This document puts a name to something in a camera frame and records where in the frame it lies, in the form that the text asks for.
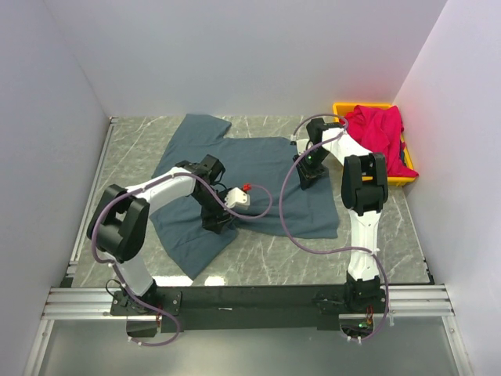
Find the aluminium rail frame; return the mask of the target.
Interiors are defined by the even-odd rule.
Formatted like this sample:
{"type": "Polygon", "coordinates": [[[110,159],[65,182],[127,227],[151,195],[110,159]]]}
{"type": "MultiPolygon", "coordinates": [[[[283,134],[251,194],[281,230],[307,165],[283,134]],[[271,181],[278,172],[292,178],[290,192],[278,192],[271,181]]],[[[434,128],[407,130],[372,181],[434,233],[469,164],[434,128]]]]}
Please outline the aluminium rail frame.
{"type": "Polygon", "coordinates": [[[447,289],[394,285],[391,310],[366,342],[348,342],[330,285],[168,287],[182,321],[174,342],[147,347],[127,331],[163,328],[102,288],[53,288],[27,375],[470,375],[447,289]]]}

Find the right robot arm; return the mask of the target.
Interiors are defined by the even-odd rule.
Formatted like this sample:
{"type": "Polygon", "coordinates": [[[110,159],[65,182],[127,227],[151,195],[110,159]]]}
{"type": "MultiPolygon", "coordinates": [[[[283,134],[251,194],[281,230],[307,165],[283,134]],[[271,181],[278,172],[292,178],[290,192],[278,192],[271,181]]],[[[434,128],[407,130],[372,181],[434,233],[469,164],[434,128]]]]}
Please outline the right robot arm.
{"type": "Polygon", "coordinates": [[[344,285],[343,302],[354,313],[365,312],[386,298],[380,288],[380,271],[374,255],[383,206],[388,199],[385,157],[361,146],[348,134],[348,121],[337,115],[327,123],[323,116],[306,118],[308,139],[291,142],[297,146],[293,157],[300,187],[308,189],[326,173],[324,159],[332,155],[343,165],[341,199],[351,223],[351,258],[344,285]]]}

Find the black base beam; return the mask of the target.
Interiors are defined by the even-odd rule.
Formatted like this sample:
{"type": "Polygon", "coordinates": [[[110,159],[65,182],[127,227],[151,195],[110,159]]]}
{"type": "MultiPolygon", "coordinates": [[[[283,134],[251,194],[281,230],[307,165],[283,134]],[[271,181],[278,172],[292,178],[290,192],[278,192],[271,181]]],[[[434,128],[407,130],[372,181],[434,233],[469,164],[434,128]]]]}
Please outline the black base beam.
{"type": "Polygon", "coordinates": [[[224,329],[314,327],[337,331],[343,315],[383,313],[385,302],[352,312],[343,302],[344,284],[283,286],[160,287],[156,306],[163,333],[224,329]]]}

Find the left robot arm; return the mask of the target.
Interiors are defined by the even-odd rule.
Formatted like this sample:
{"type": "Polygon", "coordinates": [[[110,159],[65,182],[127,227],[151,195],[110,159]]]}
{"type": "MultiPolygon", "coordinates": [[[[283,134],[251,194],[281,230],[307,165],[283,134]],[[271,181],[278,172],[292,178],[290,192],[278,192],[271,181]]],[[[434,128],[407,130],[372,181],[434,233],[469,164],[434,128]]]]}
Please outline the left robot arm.
{"type": "Polygon", "coordinates": [[[157,284],[139,254],[151,214],[181,197],[201,206],[202,227],[220,234],[234,216],[226,209],[248,208],[251,199],[240,188],[210,193],[225,172],[219,159],[206,155],[200,163],[181,161],[168,172],[139,185],[108,186],[87,228],[92,254],[99,263],[117,267],[119,282],[128,286],[128,304],[146,315],[158,305],[157,284]]]}

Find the blue-grey t-shirt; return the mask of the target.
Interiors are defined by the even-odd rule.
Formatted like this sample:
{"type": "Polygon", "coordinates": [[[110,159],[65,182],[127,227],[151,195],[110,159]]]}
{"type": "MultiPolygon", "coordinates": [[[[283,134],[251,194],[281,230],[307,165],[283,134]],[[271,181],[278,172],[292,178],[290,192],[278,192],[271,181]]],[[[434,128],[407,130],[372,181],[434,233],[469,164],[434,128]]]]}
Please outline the blue-grey t-shirt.
{"type": "Polygon", "coordinates": [[[289,231],[303,239],[335,239],[340,220],[330,177],[324,175],[307,190],[292,172],[293,150],[283,137],[233,139],[231,124],[210,115],[188,114],[171,138],[153,176],[168,172],[181,161],[199,163],[210,154],[225,167],[223,184],[233,188],[258,184],[250,192],[248,215],[269,213],[254,221],[236,219],[222,234],[202,227],[200,205],[182,197],[151,214],[150,219],[168,256],[195,279],[237,237],[238,229],[272,236],[289,231]]]}

